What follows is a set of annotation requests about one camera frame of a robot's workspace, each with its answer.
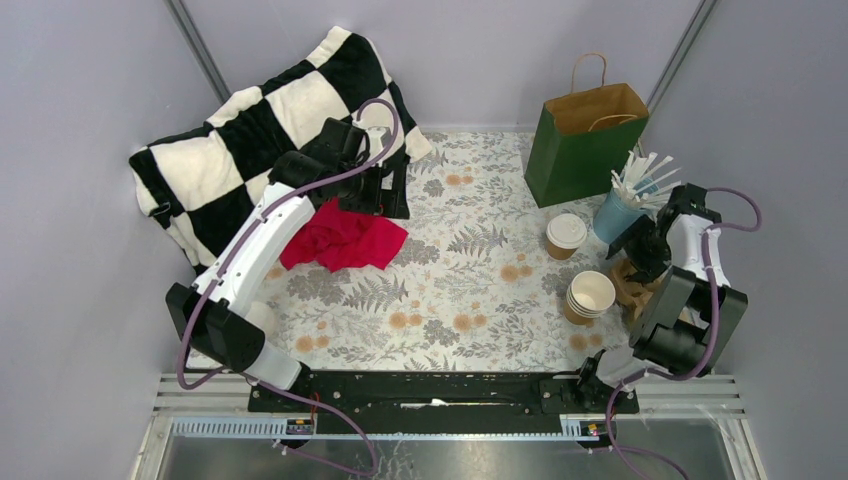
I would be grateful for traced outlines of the brown pulp cup carrier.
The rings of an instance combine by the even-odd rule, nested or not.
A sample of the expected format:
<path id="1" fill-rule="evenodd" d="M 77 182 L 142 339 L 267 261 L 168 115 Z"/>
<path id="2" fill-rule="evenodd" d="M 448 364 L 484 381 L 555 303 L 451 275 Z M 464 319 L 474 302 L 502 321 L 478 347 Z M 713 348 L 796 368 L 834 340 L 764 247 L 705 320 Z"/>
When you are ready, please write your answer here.
<path id="1" fill-rule="evenodd" d="M 662 274 L 651 283 L 641 284 L 627 279 L 629 275 L 635 273 L 636 269 L 628 258 L 617 261 L 609 273 L 609 278 L 615 287 L 616 301 L 622 306 L 624 321 L 629 329 L 634 327 L 664 277 Z"/>

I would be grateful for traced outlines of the brown paper coffee cup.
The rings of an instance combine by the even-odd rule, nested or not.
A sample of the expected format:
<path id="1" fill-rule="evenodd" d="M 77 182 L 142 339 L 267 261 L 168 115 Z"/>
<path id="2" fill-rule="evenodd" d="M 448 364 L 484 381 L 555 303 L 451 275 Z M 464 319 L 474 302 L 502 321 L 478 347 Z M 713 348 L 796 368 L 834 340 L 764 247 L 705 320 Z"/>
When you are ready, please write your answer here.
<path id="1" fill-rule="evenodd" d="M 588 229 L 580 217 L 564 213 L 548 222 L 545 236 L 548 255 L 556 260 L 567 260 L 586 241 Z"/>

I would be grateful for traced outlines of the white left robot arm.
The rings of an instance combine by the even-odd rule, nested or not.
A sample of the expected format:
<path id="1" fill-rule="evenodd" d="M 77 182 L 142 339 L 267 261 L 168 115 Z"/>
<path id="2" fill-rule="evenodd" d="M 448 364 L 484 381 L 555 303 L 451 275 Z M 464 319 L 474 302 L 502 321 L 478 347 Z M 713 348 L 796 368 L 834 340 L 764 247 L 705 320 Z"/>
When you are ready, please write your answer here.
<path id="1" fill-rule="evenodd" d="M 407 160 L 382 186 L 383 161 L 402 131 L 395 119 L 384 134 L 358 122 L 327 119 L 316 139 L 282 154 L 273 165 L 260 200 L 218 259 L 189 285 L 173 284 L 166 305 L 180 338 L 177 378 L 181 387 L 200 386 L 185 376 L 190 350 L 259 384 L 288 411 L 309 401 L 305 365 L 274 346 L 254 305 L 264 276 L 284 248 L 316 214 L 337 201 L 356 213 L 403 218 Z"/>

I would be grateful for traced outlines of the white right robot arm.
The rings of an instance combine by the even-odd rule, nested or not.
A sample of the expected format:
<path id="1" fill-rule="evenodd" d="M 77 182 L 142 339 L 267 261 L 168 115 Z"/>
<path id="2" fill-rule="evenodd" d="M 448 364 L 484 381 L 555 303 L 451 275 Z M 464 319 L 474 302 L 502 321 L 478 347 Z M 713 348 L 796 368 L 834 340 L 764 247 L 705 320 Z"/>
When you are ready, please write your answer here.
<path id="1" fill-rule="evenodd" d="M 748 297 L 724 275 L 718 239 L 729 223 L 706 205 L 709 189 L 675 187 L 655 218 L 638 218 L 609 246 L 633 267 L 626 280 L 658 289 L 635 321 L 629 345 L 649 367 L 646 375 L 673 381 L 701 377 L 714 366 L 744 315 Z"/>

